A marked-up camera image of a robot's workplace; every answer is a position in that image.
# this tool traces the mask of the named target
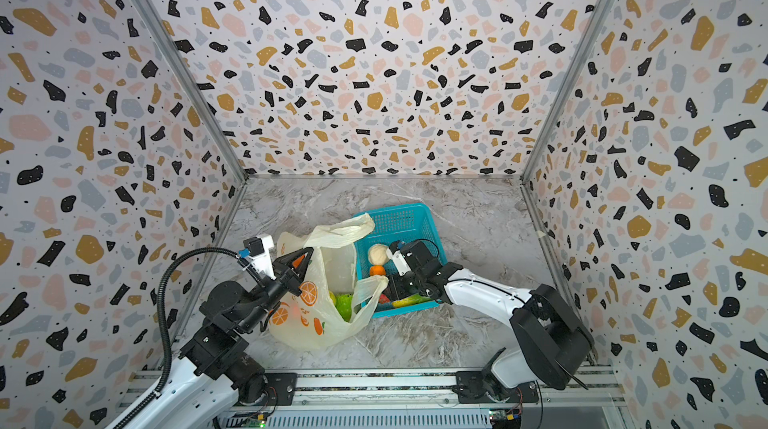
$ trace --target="orange fruit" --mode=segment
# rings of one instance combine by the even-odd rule
[[[305,282],[299,286],[301,289],[301,300],[306,305],[314,305],[317,302],[317,286],[314,282]]]
[[[270,319],[270,322],[272,322],[273,325],[281,325],[283,322],[288,320],[288,309],[283,308],[283,306],[280,306],[279,309],[277,309],[272,316],[272,319]]]

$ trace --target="blue plastic basket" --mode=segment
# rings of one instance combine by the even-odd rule
[[[367,211],[376,223],[373,232],[355,242],[357,251],[357,278],[365,279],[370,276],[371,263],[368,261],[368,250],[374,244],[390,245],[395,241],[411,242],[416,239],[427,239],[437,246],[440,254],[439,261],[447,264],[446,251],[442,248],[440,236],[432,221],[432,213],[426,204],[404,204]],[[395,264],[387,261],[384,264],[387,275],[396,274]],[[406,312],[420,311],[437,307],[437,302],[429,301],[421,304],[409,305],[405,308],[389,309],[373,313],[374,318],[389,317],[405,314]]]

